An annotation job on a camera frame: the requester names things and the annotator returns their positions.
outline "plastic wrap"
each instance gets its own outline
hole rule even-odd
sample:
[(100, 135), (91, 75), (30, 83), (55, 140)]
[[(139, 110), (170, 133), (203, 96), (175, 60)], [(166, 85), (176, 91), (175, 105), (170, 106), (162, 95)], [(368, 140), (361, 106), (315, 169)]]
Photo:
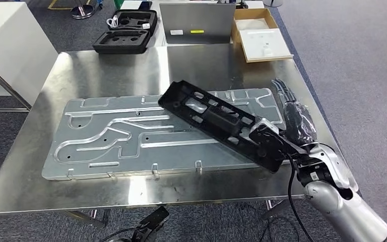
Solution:
[(286, 137), (298, 146), (315, 142), (316, 129), (306, 106), (300, 102), (286, 102), (283, 105)]

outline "white label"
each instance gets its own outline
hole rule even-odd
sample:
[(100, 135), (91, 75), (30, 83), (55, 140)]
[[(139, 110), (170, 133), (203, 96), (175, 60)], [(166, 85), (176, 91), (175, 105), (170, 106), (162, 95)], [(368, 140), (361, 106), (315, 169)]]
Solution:
[(311, 175), (312, 180), (319, 180), (318, 175), (316, 174), (315, 171), (312, 172), (310, 175)]
[(171, 35), (183, 35), (183, 30), (178, 29), (178, 30), (170, 30)]

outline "silver metal board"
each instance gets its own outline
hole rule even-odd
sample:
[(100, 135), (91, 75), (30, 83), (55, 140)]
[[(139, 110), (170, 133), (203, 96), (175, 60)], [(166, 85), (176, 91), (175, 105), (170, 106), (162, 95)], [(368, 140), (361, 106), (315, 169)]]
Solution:
[[(267, 88), (211, 94), (283, 127)], [(70, 100), (42, 176), (52, 180), (257, 167), (158, 106), (159, 95)]]

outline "black cable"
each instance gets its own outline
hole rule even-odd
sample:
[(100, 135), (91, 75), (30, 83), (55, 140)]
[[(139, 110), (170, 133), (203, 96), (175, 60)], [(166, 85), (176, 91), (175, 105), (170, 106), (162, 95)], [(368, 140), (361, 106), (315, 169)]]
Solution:
[(116, 236), (116, 235), (118, 235), (118, 234), (120, 234), (120, 233), (124, 233), (124, 232), (127, 232), (127, 231), (141, 230), (141, 229), (146, 228), (147, 226), (148, 226), (148, 225), (146, 224), (146, 225), (144, 225), (144, 226), (142, 226), (142, 227), (138, 227), (138, 228), (125, 228), (125, 229), (118, 230), (117, 232), (115, 232), (115, 233), (109, 235), (108, 237), (102, 239), (100, 242), (105, 242), (105, 241), (107, 241), (108, 239), (110, 239), (110, 238), (112, 238), (112, 237), (114, 237), (114, 236)]
[(262, 242), (262, 240), (265, 237), (266, 231), (268, 231), (268, 230), (269, 230), (269, 240), (271, 242), (273, 241), (272, 240), (272, 232), (271, 232), (271, 224), (274, 223), (277, 220), (284, 220), (284, 221), (288, 222), (291, 225), (291, 227), (294, 229), (294, 231), (296, 231), (297, 242), (300, 242), (300, 235), (299, 235), (299, 231), (297, 231), (296, 225), (294, 225), (294, 223), (290, 219), (288, 219), (286, 217), (273, 217), (271, 220), (267, 219), (268, 224), (266, 225), (266, 228), (263, 231), (262, 236), (261, 236), (259, 242)]
[(288, 156), (288, 159), (290, 160), (290, 164), (291, 164), (291, 174), (290, 174), (290, 180), (288, 183), (288, 201), (290, 202), (290, 206), (291, 206), (291, 209), (293, 210), (294, 216), (296, 216), (296, 219), (299, 222), (303, 232), (305, 232), (306, 237), (308, 237), (309, 241), (314, 242), (311, 235), (309, 235), (308, 231), (306, 230), (305, 226), (303, 226), (302, 220), (300, 220), (299, 215), (296, 212), (296, 208), (294, 207), (293, 199), (291, 198), (291, 187), (293, 185), (295, 168), (294, 168), (293, 158), (291, 158), (289, 154), (286, 154), (286, 155)]
[(259, 239), (259, 242), (262, 242), (263, 238), (265, 237), (266, 231), (268, 231), (268, 230), (269, 230), (269, 238), (271, 238), (271, 240), (272, 240), (272, 237), (271, 237), (271, 223), (274, 220), (272, 219), (272, 220), (269, 221), (269, 219), (267, 219), (267, 221), (268, 221), (268, 224), (266, 225), (265, 230), (263, 230), (262, 237), (261, 237), (261, 239)]

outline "metal stand base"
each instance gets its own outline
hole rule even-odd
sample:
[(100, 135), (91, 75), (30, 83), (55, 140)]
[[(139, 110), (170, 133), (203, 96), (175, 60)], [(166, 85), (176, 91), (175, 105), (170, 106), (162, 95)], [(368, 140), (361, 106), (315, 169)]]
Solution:
[(91, 5), (79, 5), (71, 10), (72, 18), (86, 19), (94, 14), (94, 7)]
[(290, 205), (288, 200), (281, 200), (279, 203), (272, 205), (270, 200), (266, 201), (266, 208), (268, 209), (266, 213), (262, 215), (262, 219), (271, 218), (281, 212), (284, 208)]
[(263, 4), (267, 7), (276, 8), (283, 4), (283, 0), (262, 0)]
[(90, 215), (87, 215), (80, 211), (64, 211), (64, 213), (72, 218), (75, 218), (83, 223), (90, 224), (96, 228), (104, 228), (107, 225), (109, 211), (109, 209), (104, 210), (103, 218), (101, 221), (96, 219), (97, 210), (92, 210), (90, 212)]

